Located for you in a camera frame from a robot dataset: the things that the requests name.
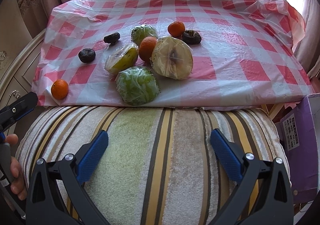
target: red and white tablecloth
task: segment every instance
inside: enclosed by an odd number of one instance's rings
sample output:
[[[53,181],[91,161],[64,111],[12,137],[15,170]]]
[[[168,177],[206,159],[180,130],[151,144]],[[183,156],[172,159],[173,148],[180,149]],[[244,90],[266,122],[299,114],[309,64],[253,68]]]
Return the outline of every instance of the red and white tablecloth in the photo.
[[[203,39],[191,45],[192,73],[185,80],[156,75],[161,93],[145,106],[250,106],[295,102],[312,93],[291,50],[305,24],[285,0],[72,0],[49,19],[32,85],[40,105],[126,105],[115,76],[104,70],[106,59],[131,41],[134,26],[151,24],[166,36],[175,20]],[[103,37],[116,31],[121,39],[109,47]],[[87,65],[78,58],[84,48],[96,51]],[[62,101],[50,92],[58,78],[69,84]]]

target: hand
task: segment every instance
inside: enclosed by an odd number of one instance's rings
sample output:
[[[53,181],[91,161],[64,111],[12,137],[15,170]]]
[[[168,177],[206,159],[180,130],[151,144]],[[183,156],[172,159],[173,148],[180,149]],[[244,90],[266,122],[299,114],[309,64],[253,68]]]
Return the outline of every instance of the hand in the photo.
[[[8,135],[5,142],[13,146],[18,142],[18,137],[15,134]],[[27,197],[27,188],[24,184],[21,165],[14,157],[11,157],[10,171],[15,178],[11,184],[11,191],[17,194],[20,200],[24,200]]]

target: purple box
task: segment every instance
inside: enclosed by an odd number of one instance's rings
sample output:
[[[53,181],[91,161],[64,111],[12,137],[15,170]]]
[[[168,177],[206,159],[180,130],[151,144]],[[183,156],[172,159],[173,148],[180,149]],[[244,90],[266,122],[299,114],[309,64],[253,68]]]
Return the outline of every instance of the purple box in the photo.
[[[320,93],[306,96],[276,127],[285,144],[294,203],[314,200],[320,189]]]

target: blue gripper pad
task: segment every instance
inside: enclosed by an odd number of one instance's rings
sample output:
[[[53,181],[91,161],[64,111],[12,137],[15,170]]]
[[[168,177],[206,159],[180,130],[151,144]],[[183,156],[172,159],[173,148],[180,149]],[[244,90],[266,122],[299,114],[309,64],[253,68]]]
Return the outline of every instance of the blue gripper pad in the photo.
[[[224,137],[219,129],[211,131],[210,142],[229,179],[239,184],[243,178],[242,164],[229,146],[231,142]]]
[[[90,180],[91,175],[96,169],[101,157],[108,147],[108,134],[105,131],[101,131],[90,144],[89,149],[80,160],[77,167],[77,181],[82,184]]]

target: orange fruit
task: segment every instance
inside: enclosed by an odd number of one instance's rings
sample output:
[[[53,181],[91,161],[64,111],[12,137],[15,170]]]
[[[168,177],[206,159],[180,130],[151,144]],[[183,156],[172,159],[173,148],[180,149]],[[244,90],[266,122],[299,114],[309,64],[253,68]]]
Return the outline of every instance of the orange fruit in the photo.
[[[51,94],[55,99],[64,99],[69,91],[68,83],[63,79],[56,80],[51,86]]]
[[[150,62],[150,58],[153,52],[153,49],[156,46],[157,39],[156,37],[145,37],[145,39],[142,40],[139,46],[139,57],[145,61]]]
[[[175,21],[168,26],[168,32],[172,37],[180,37],[186,30],[183,22]]]

